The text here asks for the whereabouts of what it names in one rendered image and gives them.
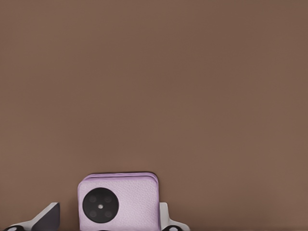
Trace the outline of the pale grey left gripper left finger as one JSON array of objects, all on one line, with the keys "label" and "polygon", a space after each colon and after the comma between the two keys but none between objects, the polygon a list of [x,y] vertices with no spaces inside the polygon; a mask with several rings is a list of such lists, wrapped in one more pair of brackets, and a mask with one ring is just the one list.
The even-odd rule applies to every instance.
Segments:
[{"label": "pale grey left gripper left finger", "polygon": [[33,219],[10,225],[3,231],[58,231],[60,227],[60,203],[52,202]]}]

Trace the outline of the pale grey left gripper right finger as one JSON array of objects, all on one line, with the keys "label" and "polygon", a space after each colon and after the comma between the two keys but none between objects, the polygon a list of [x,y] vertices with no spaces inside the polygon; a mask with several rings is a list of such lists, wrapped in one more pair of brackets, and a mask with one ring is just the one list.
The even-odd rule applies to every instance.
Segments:
[{"label": "pale grey left gripper right finger", "polygon": [[188,225],[170,218],[166,202],[160,202],[160,227],[161,231],[190,231]]}]

